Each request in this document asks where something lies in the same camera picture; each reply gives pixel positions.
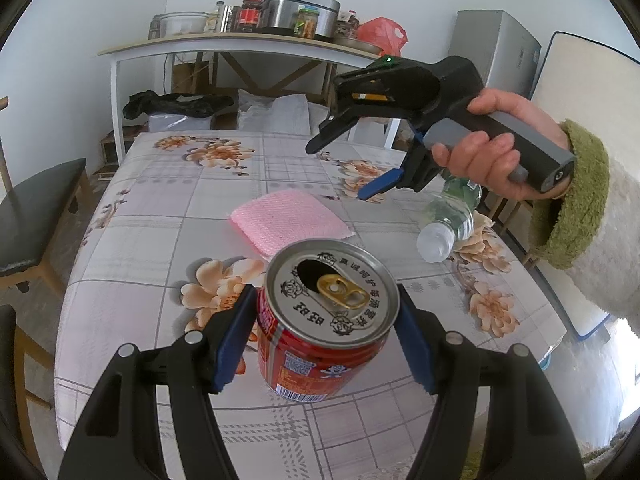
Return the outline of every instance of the pink sponge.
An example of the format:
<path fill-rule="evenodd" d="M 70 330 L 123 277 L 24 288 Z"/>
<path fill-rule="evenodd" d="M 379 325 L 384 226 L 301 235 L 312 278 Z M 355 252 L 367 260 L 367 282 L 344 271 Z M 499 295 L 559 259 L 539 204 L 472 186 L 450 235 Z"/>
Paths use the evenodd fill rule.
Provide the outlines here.
<path fill-rule="evenodd" d="M 353 235 L 332 211 L 295 189 L 251 200 L 233 211 L 229 220 L 267 259 L 281 248 L 307 238 L 339 240 Z"/>

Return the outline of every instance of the gold pull tab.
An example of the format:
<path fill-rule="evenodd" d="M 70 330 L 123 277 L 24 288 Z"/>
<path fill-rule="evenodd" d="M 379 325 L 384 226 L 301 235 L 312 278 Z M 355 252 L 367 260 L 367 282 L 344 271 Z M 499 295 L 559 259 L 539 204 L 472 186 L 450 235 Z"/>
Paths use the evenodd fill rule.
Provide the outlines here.
<path fill-rule="evenodd" d="M 318 291 L 344 308 L 360 308 L 369 303 L 369 293 L 340 274 L 325 274 L 318 278 Z"/>

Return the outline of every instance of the white bottle cap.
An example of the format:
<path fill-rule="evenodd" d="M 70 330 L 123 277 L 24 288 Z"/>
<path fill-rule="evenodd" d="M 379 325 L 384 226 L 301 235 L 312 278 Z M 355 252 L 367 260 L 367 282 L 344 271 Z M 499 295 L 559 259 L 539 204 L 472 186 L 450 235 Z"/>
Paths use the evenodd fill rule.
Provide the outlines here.
<path fill-rule="evenodd" d="M 416 246 L 426 262 L 437 264 L 451 254 L 455 241 L 456 234 L 451 227 L 442 222 L 432 222 L 422 228 Z"/>

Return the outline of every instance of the floor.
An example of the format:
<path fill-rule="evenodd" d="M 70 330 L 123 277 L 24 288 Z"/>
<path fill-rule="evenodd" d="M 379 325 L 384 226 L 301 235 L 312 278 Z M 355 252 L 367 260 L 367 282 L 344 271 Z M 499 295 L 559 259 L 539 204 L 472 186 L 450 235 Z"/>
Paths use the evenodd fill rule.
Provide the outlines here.
<path fill-rule="evenodd" d="M 53 251 L 53 264 L 63 279 L 69 276 L 89 220 L 90 213 L 82 209 L 74 216 L 65 216 L 62 233 Z M 522 254 L 509 235 L 505 236 L 505 241 L 516 255 Z M 533 270 L 532 275 L 563 318 L 562 310 L 554 304 L 557 302 L 555 295 L 540 273 Z M 55 352 L 62 302 L 43 283 L 32 282 L 27 294 L 15 288 L 0 290 L 0 304 L 4 303 L 14 306 L 18 324 L 26 333 L 47 351 Z M 640 356 L 640 340 L 623 320 L 607 322 L 584 342 L 578 342 L 569 330 L 552 353 L 546 376 L 584 450 L 606 446 L 622 419 L 640 406 L 640 386 L 635 384 L 640 372 L 637 356 Z M 52 372 L 28 362 L 27 386 L 44 399 L 52 399 Z M 55 412 L 30 405 L 30 419 L 47 477 L 55 479 L 63 455 L 58 443 Z M 629 427 L 632 421 L 633 417 L 628 418 L 624 426 Z"/>

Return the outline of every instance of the dining table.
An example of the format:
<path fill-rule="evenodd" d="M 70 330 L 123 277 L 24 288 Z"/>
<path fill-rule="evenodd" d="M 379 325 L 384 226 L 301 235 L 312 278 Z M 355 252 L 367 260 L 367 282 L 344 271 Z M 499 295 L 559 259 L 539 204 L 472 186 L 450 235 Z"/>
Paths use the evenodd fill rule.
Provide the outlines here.
<path fill-rule="evenodd" d="M 560 343 L 562 321 L 490 222 L 441 263 L 420 256 L 420 219 L 440 177 L 421 192 L 391 189 L 363 202 L 358 189 L 398 167 L 404 153 L 339 140 L 307 155 L 308 140 L 235 130 L 138 136 L 92 217 L 62 306 L 54 387 L 63 449 L 119 346 L 169 346 L 216 322 L 239 290 L 223 286 L 229 276 L 262 285 L 268 262 L 228 218 L 279 190 L 306 192 L 335 213 L 353 233 L 345 241 L 377 257 L 447 331 L 495 351 L 523 343 L 538 361 Z M 255 345 L 250 338 L 234 380 L 210 396 L 240 479 L 403 478 L 435 399 L 414 381 L 394 330 L 347 385 L 313 403 L 271 390 Z M 477 415 L 488 396 L 481 388 Z M 167 472 L 180 480 L 165 386 L 157 404 Z"/>

